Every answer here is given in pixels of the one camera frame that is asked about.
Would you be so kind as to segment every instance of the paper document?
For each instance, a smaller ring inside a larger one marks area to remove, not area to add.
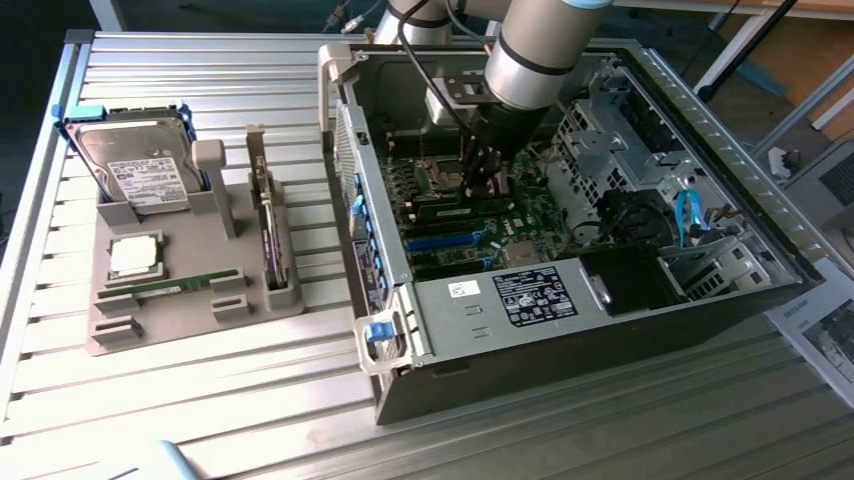
[[[764,314],[854,407],[854,281],[827,259],[815,268],[826,282]]]

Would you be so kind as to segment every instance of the ventilation grille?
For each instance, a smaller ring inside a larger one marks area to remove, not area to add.
[[[557,127],[557,142],[556,142],[556,153],[557,158],[561,158],[565,162],[565,167],[569,173],[569,187],[572,188],[572,193],[576,195],[583,195],[589,207],[593,207],[601,195],[607,190],[621,190],[625,191],[628,188],[628,180],[625,179],[625,175],[623,174],[619,166],[613,166],[611,172],[605,175],[601,175],[596,178],[584,177],[580,174],[577,169],[577,163],[575,162],[575,158],[569,154],[569,148],[565,144],[568,140],[568,133],[576,132],[580,130],[587,130],[589,124],[584,119],[584,116],[580,112],[572,108],[569,113],[563,117],[563,121],[560,122],[560,126]]]
[[[716,293],[722,286],[723,277],[715,273],[703,283],[694,287],[686,295],[691,300],[699,300],[700,298],[706,298],[706,296],[711,296],[712,293]]]
[[[335,162],[341,175],[341,185],[344,186],[344,201],[347,205],[356,198],[356,184],[353,176],[356,173],[356,159],[349,143],[349,135],[347,134],[347,122],[344,121],[345,108],[344,105],[337,107],[337,117],[335,122]]]
[[[848,155],[818,179],[844,207],[854,203],[854,155]]]

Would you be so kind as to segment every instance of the black cable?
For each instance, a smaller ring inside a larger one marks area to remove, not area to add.
[[[451,6],[451,0],[444,0],[444,6],[448,9],[448,17],[451,18],[451,22],[453,23],[453,26],[456,26],[456,28],[459,29],[460,32],[463,32],[465,35],[468,35],[471,38],[473,38],[477,41],[477,43],[480,43],[480,45],[483,46],[483,50],[485,50],[487,55],[491,55],[492,54],[492,50],[489,48],[489,44],[487,43],[485,39],[480,35],[477,35],[465,26],[465,24],[463,24],[461,20],[456,16],[456,13],[453,13],[453,7]]]
[[[599,238],[596,240],[600,242],[608,237],[608,235],[611,235],[611,232],[613,231],[613,229],[619,225],[619,222],[623,220],[623,217],[628,214],[628,212],[633,208],[648,210],[655,215],[658,215],[658,219],[662,222],[664,222],[664,226],[667,227],[667,231],[670,232],[670,238],[672,239],[672,241],[675,243],[676,231],[675,231],[672,225],[670,224],[670,220],[667,220],[667,216],[662,213],[662,211],[658,208],[655,208],[652,205],[646,204],[646,203],[637,203],[637,204],[631,204],[631,205],[625,206],[625,208],[623,209],[620,214],[616,216],[613,221],[609,222],[607,225],[603,225],[603,227],[599,229],[600,233],[599,233]],[[584,225],[584,223],[587,223],[587,222],[579,223],[576,225],[576,227],[580,227],[581,225]]]
[[[379,6],[380,6],[380,4],[381,4],[384,1],[385,1],[385,0],[376,0],[376,2],[373,2],[373,5],[371,5],[371,8],[368,8],[368,9],[364,11],[364,13],[361,13],[361,14],[360,14],[360,15],[361,15],[361,17],[367,17],[367,16],[371,14],[371,12],[372,12],[373,10],[376,10],[376,7],[379,7]]]
[[[407,12],[403,14],[403,17],[397,22],[397,39],[400,40],[400,46],[403,47],[403,51],[405,52],[405,55],[409,57],[409,60],[415,65],[415,69],[417,70],[417,73],[420,73],[421,78],[424,79],[424,83],[427,83],[427,88],[429,89],[432,94],[436,96],[436,100],[439,100],[439,103],[441,104],[441,106],[448,111],[448,115],[451,115],[451,118],[453,119],[453,123],[456,123],[456,126],[465,134],[471,135],[471,127],[465,124],[465,121],[463,120],[463,117],[459,116],[459,113],[456,113],[453,108],[451,108],[451,104],[448,103],[448,100],[444,98],[444,95],[441,95],[441,91],[439,90],[439,87],[436,87],[436,84],[433,83],[432,78],[429,78],[429,75],[427,74],[427,70],[424,70],[424,66],[421,65],[421,62],[417,60],[417,57],[415,56],[415,52],[412,51],[412,46],[409,45],[409,41],[405,39],[405,35],[403,33],[403,27],[405,26],[405,22],[409,21],[409,18],[412,18],[412,15],[415,15],[415,12],[417,12],[421,9],[421,7],[427,5],[427,2],[429,2],[429,0],[420,0],[420,2],[417,2],[412,6],[412,8],[409,8]]]
[[[703,42],[703,44],[699,46],[699,48],[694,52],[694,56],[691,57],[691,60],[688,60],[687,65],[682,69],[682,72],[679,73],[679,76],[682,78],[684,78],[684,74],[688,73],[688,69],[691,68],[691,65],[694,65],[694,62],[696,61],[696,58],[699,57],[699,54],[708,47],[708,44],[711,43],[711,40],[715,38],[715,35],[720,31],[720,27],[723,27],[723,24],[730,19],[730,15],[732,15],[732,12],[735,11],[735,8],[738,7],[739,3],[742,3],[742,0],[735,0],[735,2],[732,3],[732,6],[727,10],[727,12],[723,14],[723,18],[720,19],[720,21],[715,25],[715,28],[712,28],[711,32],[708,32],[708,36],[706,37],[706,41]]]
[[[844,240],[844,244],[848,246],[848,248],[851,249],[851,252],[854,253],[854,245],[851,245],[851,239],[848,238],[847,228],[840,228],[839,233],[842,233],[842,240]]]
[[[714,96],[718,94],[720,85],[723,85],[723,82],[726,82],[732,76],[742,63],[744,63],[744,60],[747,60],[747,57],[762,43],[762,40],[764,40],[764,37],[767,37],[768,33],[771,33],[771,30],[786,16],[786,13],[788,13],[788,10],[791,10],[791,7],[795,6],[795,3],[798,3],[798,0],[783,0],[783,3],[779,7],[776,7],[776,10],[774,10],[774,13],[747,41],[744,48],[739,50],[739,52],[735,54],[735,58],[730,60],[730,63],[726,65],[726,67],[723,67],[723,70],[720,70],[718,77],[714,79],[711,84],[700,87],[696,92],[696,96],[704,103],[708,103]]]
[[[344,18],[344,16],[347,15],[347,5],[349,5],[351,0],[343,0],[336,6],[335,9],[332,10],[332,13],[329,14],[329,16],[325,19],[325,26],[323,27],[323,30],[320,31],[320,33],[325,33],[327,30],[329,28],[332,28],[332,25],[335,25],[336,23],[339,24],[339,26],[341,25],[341,20]]]

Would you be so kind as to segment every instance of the hard drive label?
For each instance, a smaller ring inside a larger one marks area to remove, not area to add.
[[[132,207],[186,201],[172,157],[109,162],[109,171]]]
[[[497,275],[492,281],[513,326],[577,315],[555,267]]]

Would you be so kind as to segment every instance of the blue object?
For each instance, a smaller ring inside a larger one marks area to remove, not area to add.
[[[613,3],[613,0],[563,0],[563,3],[572,5],[575,8],[584,10],[595,10],[604,8]]]
[[[58,103],[54,103],[53,105],[50,105],[50,116],[53,117],[53,120],[56,120],[57,122],[61,122],[62,106]]]
[[[352,201],[352,205],[349,206],[351,215],[356,215],[361,206],[364,205],[364,197],[361,195],[356,195],[356,199]]]
[[[68,111],[66,120],[72,122],[94,122],[106,117],[106,110],[102,105],[74,105]]]
[[[184,120],[184,128],[186,129],[186,136],[189,137],[189,142],[194,142],[196,138],[196,128],[192,126],[192,110],[189,110],[189,105],[184,102],[180,102],[177,108],[174,109],[177,113],[181,115],[181,120]]]
[[[774,77],[771,77],[771,75],[768,75],[768,73],[755,63],[746,60],[744,63],[738,66],[735,71],[751,84],[768,92],[776,98],[783,98],[787,90],[786,85],[774,80]]]
[[[112,473],[101,477],[102,480],[121,480],[125,477],[138,480],[200,480],[172,442],[158,440],[150,447],[144,445],[142,448],[133,449],[133,455],[138,457],[122,460],[114,467],[110,463]]]
[[[699,228],[703,230],[708,230],[708,225],[706,224],[706,220],[703,220],[703,211],[699,207],[699,195],[691,189],[682,190],[676,194],[676,205],[675,205],[675,217],[676,217],[676,230],[679,230],[679,247],[684,247],[684,229],[682,228],[682,224],[684,223],[684,200],[690,201],[691,210],[688,212],[688,225],[699,225]]]
[[[364,339],[368,342],[381,342],[395,338],[395,326],[391,322],[373,322],[364,327]]]
[[[464,233],[461,235],[453,235],[452,237],[424,238],[421,240],[412,240],[405,244],[405,251],[421,252],[424,250],[432,250],[435,248],[473,245],[480,240],[481,234],[483,231],[477,231],[472,233]]]

